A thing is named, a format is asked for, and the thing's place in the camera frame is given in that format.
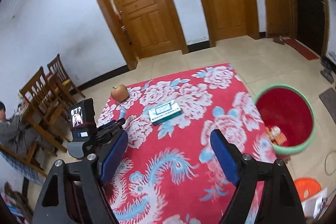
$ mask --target camera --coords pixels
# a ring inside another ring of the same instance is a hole
[[[68,110],[72,141],[68,152],[77,159],[95,153],[102,145],[108,143],[113,135],[122,130],[125,119],[113,120],[97,128],[93,99],[83,100]]]

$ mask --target orange stool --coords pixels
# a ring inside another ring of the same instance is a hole
[[[295,188],[301,201],[304,201],[322,190],[317,180],[312,178],[299,178],[294,181]]]

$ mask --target red rug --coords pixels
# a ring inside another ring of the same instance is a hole
[[[226,180],[210,145],[218,128],[255,159],[274,162],[260,114],[230,64],[163,76],[128,87],[118,104],[109,98],[98,126],[126,110],[128,148],[105,187],[120,223],[218,224],[235,187]],[[183,111],[157,126],[152,107],[176,99]],[[254,223],[263,183],[258,183],[247,222]]]
[[[315,53],[307,49],[305,46],[301,45],[295,39],[288,38],[288,39],[284,39],[284,41],[287,45],[290,45],[299,54],[301,54],[305,59],[307,60],[319,59],[319,57]]]

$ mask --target blue gripper pad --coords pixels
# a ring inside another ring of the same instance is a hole
[[[124,130],[102,165],[100,181],[103,185],[112,181],[112,178],[121,162],[121,158],[125,153],[127,145],[128,135]]]
[[[222,142],[221,138],[214,130],[210,135],[210,143],[227,180],[232,182],[233,185],[238,186],[240,178],[237,173],[237,164],[231,157],[229,151],[226,149],[226,146]]]

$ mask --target yellow chair cushion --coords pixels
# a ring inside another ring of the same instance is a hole
[[[65,80],[62,84],[64,85],[64,86],[66,86],[67,84],[69,84],[70,83],[70,79],[67,79],[67,80]]]

